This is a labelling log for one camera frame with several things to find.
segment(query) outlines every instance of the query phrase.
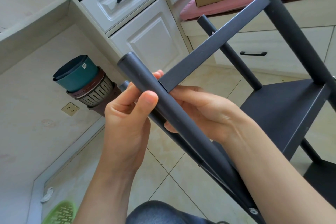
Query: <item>electrical outlet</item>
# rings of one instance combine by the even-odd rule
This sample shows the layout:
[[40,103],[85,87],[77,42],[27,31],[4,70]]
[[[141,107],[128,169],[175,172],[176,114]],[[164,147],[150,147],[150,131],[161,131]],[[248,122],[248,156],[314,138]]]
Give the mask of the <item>electrical outlet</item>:
[[64,111],[66,114],[73,116],[79,110],[79,108],[70,102],[61,110]]

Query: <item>jeans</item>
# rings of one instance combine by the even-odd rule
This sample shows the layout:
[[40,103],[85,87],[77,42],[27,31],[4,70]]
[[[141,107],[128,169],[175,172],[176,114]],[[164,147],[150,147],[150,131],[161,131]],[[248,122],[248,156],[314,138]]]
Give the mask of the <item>jeans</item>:
[[126,224],[214,224],[160,202],[147,201],[139,205],[126,219]]

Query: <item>stool leg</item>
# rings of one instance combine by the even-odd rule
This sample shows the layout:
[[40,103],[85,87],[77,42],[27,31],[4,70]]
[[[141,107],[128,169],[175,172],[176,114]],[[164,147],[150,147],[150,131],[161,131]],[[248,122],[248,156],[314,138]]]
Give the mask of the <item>stool leg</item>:
[[321,157],[317,154],[317,152],[313,149],[313,147],[305,138],[301,142],[301,148],[313,162],[315,162],[316,164],[321,162]]

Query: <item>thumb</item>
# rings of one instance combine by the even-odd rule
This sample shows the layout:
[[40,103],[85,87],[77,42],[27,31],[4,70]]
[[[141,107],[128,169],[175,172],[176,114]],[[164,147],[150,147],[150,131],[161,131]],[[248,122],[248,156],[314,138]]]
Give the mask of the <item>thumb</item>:
[[159,97],[153,91],[145,91],[141,94],[133,111],[129,115],[130,122],[135,126],[142,127],[147,116],[153,111],[158,103]]

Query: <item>green plastic basket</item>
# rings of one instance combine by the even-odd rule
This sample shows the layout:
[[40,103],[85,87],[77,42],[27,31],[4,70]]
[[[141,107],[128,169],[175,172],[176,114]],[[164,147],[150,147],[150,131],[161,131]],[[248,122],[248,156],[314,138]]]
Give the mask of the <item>green plastic basket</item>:
[[73,202],[61,201],[48,213],[42,224],[71,224],[74,221],[76,212]]

